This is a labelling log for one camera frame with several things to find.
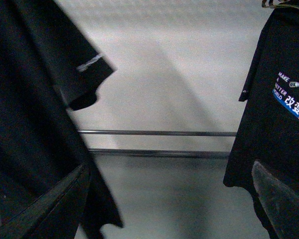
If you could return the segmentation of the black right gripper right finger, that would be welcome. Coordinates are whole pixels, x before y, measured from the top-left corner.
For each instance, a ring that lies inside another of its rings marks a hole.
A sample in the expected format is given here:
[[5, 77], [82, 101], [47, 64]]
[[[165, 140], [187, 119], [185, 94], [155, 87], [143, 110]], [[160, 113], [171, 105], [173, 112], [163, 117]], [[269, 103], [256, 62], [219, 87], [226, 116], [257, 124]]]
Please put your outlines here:
[[252, 166], [254, 188], [280, 239], [299, 239], [299, 182], [260, 161]]

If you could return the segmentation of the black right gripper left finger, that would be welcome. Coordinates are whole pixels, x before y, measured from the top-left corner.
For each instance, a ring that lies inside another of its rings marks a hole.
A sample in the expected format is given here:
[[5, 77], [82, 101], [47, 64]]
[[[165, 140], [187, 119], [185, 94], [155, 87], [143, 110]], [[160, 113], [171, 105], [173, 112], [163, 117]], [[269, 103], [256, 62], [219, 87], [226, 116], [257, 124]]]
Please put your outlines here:
[[0, 227], [0, 239], [73, 239], [85, 208], [90, 171], [81, 164]]

